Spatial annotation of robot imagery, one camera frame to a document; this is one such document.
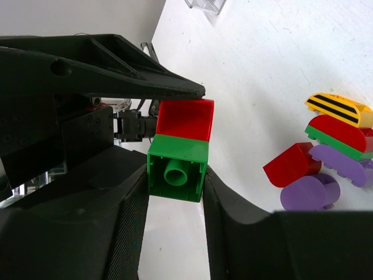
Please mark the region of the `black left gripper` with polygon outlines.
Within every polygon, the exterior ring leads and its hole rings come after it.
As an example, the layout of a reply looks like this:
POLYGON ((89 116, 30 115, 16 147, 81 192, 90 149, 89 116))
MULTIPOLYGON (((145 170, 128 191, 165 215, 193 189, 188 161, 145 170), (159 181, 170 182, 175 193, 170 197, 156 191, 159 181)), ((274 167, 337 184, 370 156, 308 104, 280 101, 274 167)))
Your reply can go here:
POLYGON ((156 113, 143 116, 130 100, 112 107, 100 97, 204 95, 204 86, 172 73, 117 34, 2 36, 1 96, 7 98, 1 99, 1 200, 59 165, 72 169, 115 140, 154 137, 156 113))

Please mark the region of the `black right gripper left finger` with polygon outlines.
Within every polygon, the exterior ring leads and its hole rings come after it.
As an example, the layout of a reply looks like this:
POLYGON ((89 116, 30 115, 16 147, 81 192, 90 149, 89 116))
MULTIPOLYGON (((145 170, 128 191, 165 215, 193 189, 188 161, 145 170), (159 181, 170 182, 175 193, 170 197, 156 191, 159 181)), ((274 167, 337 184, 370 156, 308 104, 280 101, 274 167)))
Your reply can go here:
POLYGON ((113 146, 1 209, 2 279, 137 279, 146 156, 113 146))

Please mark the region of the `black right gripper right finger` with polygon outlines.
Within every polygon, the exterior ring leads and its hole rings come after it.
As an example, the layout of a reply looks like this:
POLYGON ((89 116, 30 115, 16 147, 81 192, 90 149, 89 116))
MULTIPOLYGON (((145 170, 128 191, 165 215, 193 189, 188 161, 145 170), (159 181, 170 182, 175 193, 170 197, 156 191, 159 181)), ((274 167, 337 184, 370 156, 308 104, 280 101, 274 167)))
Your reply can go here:
POLYGON ((208 169, 211 279, 371 279, 372 212, 267 212, 208 169))

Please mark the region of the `red rounded lego brick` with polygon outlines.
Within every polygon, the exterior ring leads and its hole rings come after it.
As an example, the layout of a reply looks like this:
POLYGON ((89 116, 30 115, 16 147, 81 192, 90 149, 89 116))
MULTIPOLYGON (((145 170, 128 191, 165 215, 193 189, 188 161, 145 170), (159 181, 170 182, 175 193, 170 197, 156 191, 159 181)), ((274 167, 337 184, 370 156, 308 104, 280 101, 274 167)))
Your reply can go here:
POLYGON ((213 100, 163 100, 156 134, 209 142, 213 116, 213 100))

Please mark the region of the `small green lego brick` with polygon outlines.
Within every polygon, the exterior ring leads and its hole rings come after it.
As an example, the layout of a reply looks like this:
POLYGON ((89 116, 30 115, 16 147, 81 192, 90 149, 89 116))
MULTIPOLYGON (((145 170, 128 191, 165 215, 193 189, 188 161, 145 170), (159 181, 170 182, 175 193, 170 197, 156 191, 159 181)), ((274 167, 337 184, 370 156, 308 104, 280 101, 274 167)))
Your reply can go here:
POLYGON ((157 134, 147 152, 149 194, 199 202, 209 158, 209 143, 157 134))

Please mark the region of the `purple half-round lego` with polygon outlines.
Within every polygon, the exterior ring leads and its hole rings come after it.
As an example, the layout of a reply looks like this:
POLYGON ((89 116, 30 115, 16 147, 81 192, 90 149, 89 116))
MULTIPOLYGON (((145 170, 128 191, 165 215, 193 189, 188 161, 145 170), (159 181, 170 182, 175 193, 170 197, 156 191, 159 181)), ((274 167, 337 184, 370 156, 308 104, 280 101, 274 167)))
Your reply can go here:
POLYGON ((323 173, 304 176, 280 193, 282 207, 287 211, 324 211, 331 209, 339 198, 339 183, 323 173))

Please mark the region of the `red half-round lego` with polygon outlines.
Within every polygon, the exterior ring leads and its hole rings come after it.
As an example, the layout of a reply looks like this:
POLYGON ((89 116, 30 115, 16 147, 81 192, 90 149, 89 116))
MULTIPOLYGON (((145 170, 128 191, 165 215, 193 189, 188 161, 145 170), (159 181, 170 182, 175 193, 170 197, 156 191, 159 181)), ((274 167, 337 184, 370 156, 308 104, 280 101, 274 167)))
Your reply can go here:
POLYGON ((263 170, 269 181, 278 188, 284 188, 296 180, 319 173, 321 162, 309 154, 311 142, 295 143, 269 163, 263 170))

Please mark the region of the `clear plastic container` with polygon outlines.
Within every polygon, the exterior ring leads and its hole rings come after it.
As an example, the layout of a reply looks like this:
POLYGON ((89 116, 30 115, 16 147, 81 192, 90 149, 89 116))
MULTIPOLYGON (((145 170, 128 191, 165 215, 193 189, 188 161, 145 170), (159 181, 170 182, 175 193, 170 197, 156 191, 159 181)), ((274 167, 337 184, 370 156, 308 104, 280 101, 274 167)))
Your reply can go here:
POLYGON ((185 3, 190 9, 200 9, 204 12, 219 15, 226 0, 185 0, 185 3))

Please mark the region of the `purple flat lego plate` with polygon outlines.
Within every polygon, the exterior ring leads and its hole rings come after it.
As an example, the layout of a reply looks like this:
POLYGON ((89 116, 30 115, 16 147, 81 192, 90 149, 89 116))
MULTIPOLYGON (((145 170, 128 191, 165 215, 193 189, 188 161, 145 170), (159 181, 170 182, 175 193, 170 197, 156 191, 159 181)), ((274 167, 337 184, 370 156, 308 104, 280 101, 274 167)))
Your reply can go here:
POLYGON ((360 188, 372 187, 372 160, 357 161, 328 145, 317 145, 309 150, 314 160, 321 161, 328 169, 334 169, 340 177, 351 180, 360 188))

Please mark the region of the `red green rounded lego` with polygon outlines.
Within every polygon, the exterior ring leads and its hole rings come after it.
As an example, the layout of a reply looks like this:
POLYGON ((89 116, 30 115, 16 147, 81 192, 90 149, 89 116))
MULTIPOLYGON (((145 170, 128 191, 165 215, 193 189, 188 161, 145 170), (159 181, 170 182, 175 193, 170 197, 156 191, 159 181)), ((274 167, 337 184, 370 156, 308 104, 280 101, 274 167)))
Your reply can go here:
POLYGON ((305 133, 354 160, 372 159, 371 128, 357 128, 331 116, 320 115, 308 123, 305 133))

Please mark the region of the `yellow black striped lego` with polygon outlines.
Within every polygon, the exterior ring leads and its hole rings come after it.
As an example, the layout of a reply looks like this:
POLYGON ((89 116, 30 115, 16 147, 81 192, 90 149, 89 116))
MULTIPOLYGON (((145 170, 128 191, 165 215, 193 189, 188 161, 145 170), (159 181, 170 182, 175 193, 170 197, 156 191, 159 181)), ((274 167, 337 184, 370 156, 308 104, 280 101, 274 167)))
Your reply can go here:
POLYGON ((356 128, 372 128, 372 109, 346 97, 316 93, 306 99, 305 105, 311 111, 331 116, 356 128))

